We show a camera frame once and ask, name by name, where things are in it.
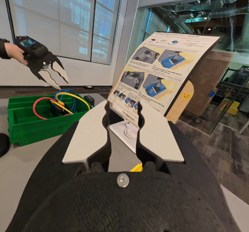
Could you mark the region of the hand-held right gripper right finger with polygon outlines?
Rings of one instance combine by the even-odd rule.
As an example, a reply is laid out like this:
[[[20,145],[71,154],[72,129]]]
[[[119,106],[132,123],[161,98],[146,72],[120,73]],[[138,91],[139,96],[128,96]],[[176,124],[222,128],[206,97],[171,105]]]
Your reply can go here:
[[[136,156],[142,163],[152,162],[157,171],[167,171],[167,163],[183,163],[184,157],[168,120],[145,101],[138,102]]]

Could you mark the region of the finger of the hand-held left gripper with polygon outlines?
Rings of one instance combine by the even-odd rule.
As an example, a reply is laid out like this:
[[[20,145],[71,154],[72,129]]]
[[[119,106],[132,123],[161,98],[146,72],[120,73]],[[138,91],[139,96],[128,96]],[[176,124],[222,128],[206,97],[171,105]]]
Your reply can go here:
[[[55,82],[54,79],[52,79],[50,73],[46,70],[41,70],[38,72],[38,74],[42,77],[42,79],[48,83],[50,86],[52,86],[53,88],[57,89],[57,90],[61,90],[61,88],[59,87],[59,85]]]
[[[57,72],[63,79],[64,81],[66,81],[68,84],[69,84],[69,78],[67,76],[67,73],[63,67],[63,65],[61,64],[60,61],[54,61],[52,64],[51,64],[51,68]]]

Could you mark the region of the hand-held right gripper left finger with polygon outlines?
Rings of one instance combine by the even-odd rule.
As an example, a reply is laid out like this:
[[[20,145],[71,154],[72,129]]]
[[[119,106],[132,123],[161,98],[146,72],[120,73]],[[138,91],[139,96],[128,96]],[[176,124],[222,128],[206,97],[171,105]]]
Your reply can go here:
[[[102,101],[75,122],[62,135],[65,166],[80,164],[83,171],[89,171],[93,163],[99,163],[108,171],[111,156],[111,141],[108,131],[110,105]]]

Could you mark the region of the black ethernet splitter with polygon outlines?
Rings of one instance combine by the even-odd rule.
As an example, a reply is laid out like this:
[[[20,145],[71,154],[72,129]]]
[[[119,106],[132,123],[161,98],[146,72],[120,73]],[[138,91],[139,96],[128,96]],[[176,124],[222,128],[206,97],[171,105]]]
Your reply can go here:
[[[69,112],[68,106],[64,102],[56,101],[56,100],[50,100],[50,102],[53,104],[57,112],[60,112],[60,113]]]

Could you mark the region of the person's left hand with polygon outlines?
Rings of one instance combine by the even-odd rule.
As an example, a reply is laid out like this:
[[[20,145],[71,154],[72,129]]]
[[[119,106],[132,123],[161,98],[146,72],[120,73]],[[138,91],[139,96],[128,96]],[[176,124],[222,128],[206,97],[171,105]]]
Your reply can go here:
[[[15,59],[25,66],[28,65],[28,62],[24,60],[24,51],[22,49],[20,49],[17,45],[11,43],[4,43],[4,45],[5,50],[10,58]]]

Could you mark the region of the white stand base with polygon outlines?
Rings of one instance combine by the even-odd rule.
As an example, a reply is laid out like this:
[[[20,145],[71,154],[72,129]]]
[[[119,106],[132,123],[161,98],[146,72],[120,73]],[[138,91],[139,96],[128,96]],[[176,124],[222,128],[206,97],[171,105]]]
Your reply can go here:
[[[133,152],[136,153],[136,140],[139,129],[128,120],[110,125],[110,130]]]

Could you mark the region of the black wristband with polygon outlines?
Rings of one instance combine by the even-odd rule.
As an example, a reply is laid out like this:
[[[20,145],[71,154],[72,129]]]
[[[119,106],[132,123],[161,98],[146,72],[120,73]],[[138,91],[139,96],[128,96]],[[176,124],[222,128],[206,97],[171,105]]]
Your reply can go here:
[[[11,59],[6,52],[5,43],[10,43],[10,41],[0,38],[0,58],[1,59]]]

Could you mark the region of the yellow plastic bin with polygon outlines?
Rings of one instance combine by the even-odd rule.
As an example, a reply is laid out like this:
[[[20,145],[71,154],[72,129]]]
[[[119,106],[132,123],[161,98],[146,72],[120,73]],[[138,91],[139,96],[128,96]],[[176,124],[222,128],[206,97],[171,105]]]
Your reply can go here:
[[[142,163],[136,165],[134,168],[130,170],[130,172],[141,172],[143,170]]]

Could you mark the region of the small black box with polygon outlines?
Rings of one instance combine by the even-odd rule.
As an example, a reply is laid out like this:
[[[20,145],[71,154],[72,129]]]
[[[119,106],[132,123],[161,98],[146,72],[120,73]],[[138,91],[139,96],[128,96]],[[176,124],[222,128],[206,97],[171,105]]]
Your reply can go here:
[[[85,95],[83,97],[91,106],[95,106],[95,99],[91,97],[90,95]]]

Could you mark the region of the large window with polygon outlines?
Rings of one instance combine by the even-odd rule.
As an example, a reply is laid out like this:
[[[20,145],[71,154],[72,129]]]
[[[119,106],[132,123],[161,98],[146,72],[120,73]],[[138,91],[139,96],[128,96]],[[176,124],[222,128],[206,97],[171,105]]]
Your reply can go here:
[[[120,0],[7,0],[14,35],[53,54],[110,65]]]

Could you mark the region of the green plastic bin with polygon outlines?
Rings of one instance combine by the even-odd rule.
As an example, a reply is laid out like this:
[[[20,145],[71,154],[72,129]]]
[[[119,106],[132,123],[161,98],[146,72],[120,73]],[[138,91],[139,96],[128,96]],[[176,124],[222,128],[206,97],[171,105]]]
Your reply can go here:
[[[50,100],[64,102],[69,112],[57,112]],[[11,97],[8,101],[10,143],[24,146],[61,135],[92,108],[73,91],[57,95]]]

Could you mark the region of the cardboard box with blue label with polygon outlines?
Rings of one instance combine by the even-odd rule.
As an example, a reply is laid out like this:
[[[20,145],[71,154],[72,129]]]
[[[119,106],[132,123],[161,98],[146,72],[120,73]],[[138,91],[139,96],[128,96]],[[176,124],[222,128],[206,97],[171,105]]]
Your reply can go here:
[[[185,108],[185,111],[195,115],[201,116],[211,99],[217,92],[217,88],[204,86],[197,83],[192,83],[194,87],[194,94]]]

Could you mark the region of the printed instruction sheet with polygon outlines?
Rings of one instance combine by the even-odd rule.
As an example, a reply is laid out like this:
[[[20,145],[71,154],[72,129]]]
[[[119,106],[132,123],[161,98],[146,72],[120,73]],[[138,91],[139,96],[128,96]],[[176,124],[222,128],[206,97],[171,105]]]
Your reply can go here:
[[[136,103],[145,101],[164,117],[194,70],[223,35],[154,32],[122,69],[108,96],[112,108],[138,127]]]

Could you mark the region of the brown cardboard box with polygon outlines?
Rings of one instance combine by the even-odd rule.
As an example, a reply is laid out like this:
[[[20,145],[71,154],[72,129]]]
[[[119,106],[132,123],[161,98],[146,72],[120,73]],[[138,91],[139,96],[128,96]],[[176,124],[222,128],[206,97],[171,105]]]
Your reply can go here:
[[[215,88],[227,70],[234,53],[211,51],[196,68],[190,81]]]

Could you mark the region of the metal storage shelf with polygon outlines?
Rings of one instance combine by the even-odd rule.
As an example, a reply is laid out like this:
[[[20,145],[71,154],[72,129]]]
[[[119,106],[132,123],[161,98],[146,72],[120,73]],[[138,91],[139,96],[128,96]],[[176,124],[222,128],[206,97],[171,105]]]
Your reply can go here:
[[[217,84],[212,104],[220,105],[224,99],[239,103],[239,108],[248,97],[249,67],[242,65],[239,69],[228,67]]]

